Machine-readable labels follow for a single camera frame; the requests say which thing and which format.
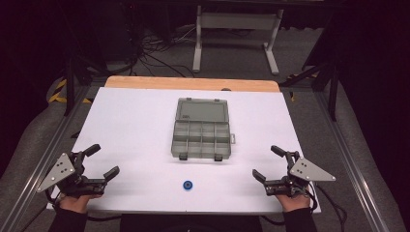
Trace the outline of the white table sheet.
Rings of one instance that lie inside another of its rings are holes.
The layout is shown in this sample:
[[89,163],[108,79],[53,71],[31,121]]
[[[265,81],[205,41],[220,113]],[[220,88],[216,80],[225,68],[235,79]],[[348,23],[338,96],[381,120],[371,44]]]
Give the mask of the white table sheet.
[[[221,99],[228,104],[235,138],[229,159],[181,161],[171,154],[180,98]],[[270,180],[286,173],[277,145],[297,151],[299,139],[281,93],[101,88],[73,148],[101,149],[85,159],[88,178],[114,166],[119,174],[104,195],[89,202],[92,212],[140,214],[265,215],[281,209],[252,176]],[[184,190],[186,180],[193,182]]]

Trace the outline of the yellow black hazard tape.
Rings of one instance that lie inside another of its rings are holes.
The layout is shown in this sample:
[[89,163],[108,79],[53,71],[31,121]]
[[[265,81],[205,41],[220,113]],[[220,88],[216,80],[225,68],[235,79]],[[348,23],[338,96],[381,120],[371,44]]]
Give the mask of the yellow black hazard tape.
[[48,101],[49,102],[67,102],[68,99],[66,97],[60,96],[66,84],[67,84],[67,79],[66,78],[61,79],[59,83],[57,84],[56,88],[54,89],[54,92],[51,94],[51,97],[48,99]]

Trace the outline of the person's left hand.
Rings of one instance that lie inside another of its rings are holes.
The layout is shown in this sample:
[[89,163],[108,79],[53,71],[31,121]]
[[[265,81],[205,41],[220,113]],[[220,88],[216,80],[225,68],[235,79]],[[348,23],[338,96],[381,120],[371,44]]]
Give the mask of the person's left hand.
[[87,213],[87,205],[91,199],[100,198],[99,195],[81,195],[78,198],[72,196],[64,196],[60,200],[60,208],[79,214]]

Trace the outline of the person's dark torso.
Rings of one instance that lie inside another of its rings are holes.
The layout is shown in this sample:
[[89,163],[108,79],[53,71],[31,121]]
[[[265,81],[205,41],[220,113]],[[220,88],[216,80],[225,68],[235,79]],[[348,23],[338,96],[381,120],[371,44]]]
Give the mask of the person's dark torso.
[[263,232],[254,216],[122,215],[120,232]]

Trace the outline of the person's right hand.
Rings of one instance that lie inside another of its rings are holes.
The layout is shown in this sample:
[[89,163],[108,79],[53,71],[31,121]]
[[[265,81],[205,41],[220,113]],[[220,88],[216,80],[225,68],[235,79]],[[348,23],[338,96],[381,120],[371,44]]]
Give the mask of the person's right hand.
[[297,195],[294,197],[277,195],[277,200],[281,204],[282,210],[286,213],[308,208],[310,206],[310,197],[305,195]]

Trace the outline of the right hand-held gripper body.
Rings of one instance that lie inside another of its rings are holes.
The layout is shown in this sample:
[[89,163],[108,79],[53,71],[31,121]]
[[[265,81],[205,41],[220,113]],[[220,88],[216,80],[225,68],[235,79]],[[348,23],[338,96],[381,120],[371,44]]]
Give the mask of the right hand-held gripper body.
[[310,182],[331,182],[337,178],[318,165],[300,156],[295,152],[286,152],[287,173],[280,180],[266,179],[263,185],[267,195],[287,195],[294,197],[299,194],[308,194]]

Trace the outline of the black metal stand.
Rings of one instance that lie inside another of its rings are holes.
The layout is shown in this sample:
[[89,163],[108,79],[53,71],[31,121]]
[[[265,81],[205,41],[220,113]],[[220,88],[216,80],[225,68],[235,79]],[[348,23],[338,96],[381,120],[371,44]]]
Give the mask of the black metal stand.
[[337,102],[337,86],[338,86],[338,69],[337,60],[332,59],[329,62],[321,63],[307,71],[298,74],[291,74],[285,81],[278,86],[280,88],[291,87],[296,83],[316,75],[312,80],[310,87],[313,92],[322,92],[327,85],[330,85],[330,96],[328,99],[327,110],[331,119],[335,122],[336,118],[336,102]]
[[92,72],[89,71],[92,68],[97,74],[111,75],[111,72],[103,66],[93,62],[92,60],[81,56],[71,55],[66,61],[66,93],[67,103],[65,116],[68,116],[75,106],[75,90],[74,80],[77,79],[81,86],[89,86],[93,81]]

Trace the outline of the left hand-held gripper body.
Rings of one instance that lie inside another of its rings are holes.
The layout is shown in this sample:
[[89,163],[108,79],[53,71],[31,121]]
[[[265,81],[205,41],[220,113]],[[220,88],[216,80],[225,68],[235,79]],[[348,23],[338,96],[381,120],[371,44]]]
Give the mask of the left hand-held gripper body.
[[88,179],[83,175],[85,157],[86,154],[83,152],[63,153],[52,165],[50,171],[38,186],[37,192],[56,186],[62,193],[72,197],[103,195],[106,180]]

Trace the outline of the aluminium rail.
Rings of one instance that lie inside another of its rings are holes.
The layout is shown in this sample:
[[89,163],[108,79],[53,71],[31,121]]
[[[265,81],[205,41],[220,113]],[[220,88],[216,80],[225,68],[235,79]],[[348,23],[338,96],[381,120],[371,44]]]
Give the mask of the aluminium rail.
[[366,214],[367,221],[369,222],[372,231],[391,232],[376,205],[359,166],[352,158],[351,152],[337,122],[332,119],[330,113],[328,112],[326,97],[323,93],[315,93],[314,96],[322,113],[324,114],[328,127],[337,142],[337,146],[340,151],[340,158],[345,166],[346,172]]
[[81,106],[83,99],[86,97],[89,87],[79,87],[74,94],[72,100],[73,107],[67,116],[63,116],[55,133],[52,135],[50,142],[44,150],[40,160],[37,162],[35,169],[29,176],[22,193],[18,196],[14,206],[9,212],[3,225],[0,227],[0,232],[15,232],[19,225],[22,216],[28,209],[32,199],[36,195],[37,188],[41,184],[41,180],[45,177],[50,165],[53,164],[56,158],[57,149],[60,147],[63,135],[71,125],[76,111]]

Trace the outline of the clear grey compartment box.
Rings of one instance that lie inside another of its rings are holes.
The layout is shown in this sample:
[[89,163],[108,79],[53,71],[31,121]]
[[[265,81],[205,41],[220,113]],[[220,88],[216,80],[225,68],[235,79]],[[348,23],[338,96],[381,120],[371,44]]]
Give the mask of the clear grey compartment box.
[[226,100],[178,100],[171,143],[174,158],[228,160],[231,144]]

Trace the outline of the white metal stand frame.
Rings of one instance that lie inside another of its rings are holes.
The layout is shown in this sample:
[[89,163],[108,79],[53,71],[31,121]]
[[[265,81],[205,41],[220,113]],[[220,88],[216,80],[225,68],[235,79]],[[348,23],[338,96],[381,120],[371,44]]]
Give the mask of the white metal stand frame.
[[209,13],[204,12],[201,6],[196,8],[196,40],[193,54],[192,70],[199,73],[202,57],[202,30],[203,29],[241,29],[270,31],[270,39],[263,44],[263,49],[273,75],[278,75],[278,64],[273,47],[283,16],[283,10],[274,14],[239,14],[239,13]]

